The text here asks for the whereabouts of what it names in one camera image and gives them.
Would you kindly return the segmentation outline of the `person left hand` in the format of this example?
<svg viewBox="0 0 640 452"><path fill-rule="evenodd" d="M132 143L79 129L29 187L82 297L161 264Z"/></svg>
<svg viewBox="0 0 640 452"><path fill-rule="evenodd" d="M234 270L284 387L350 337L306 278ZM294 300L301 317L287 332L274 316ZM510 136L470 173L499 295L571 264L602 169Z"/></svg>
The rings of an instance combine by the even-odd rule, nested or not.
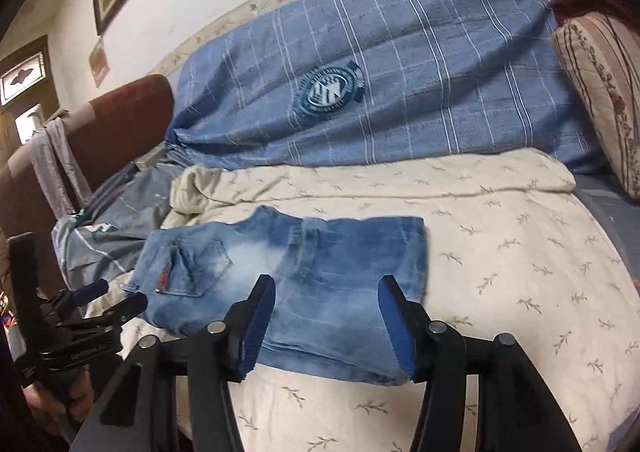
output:
<svg viewBox="0 0 640 452"><path fill-rule="evenodd" d="M70 403L64 404L38 383L23 389L26 403L35 421L50 435L59 436L58 421L69 416L82 423L89 415L94 403L94 390L89 368L83 368L68 388Z"/></svg>

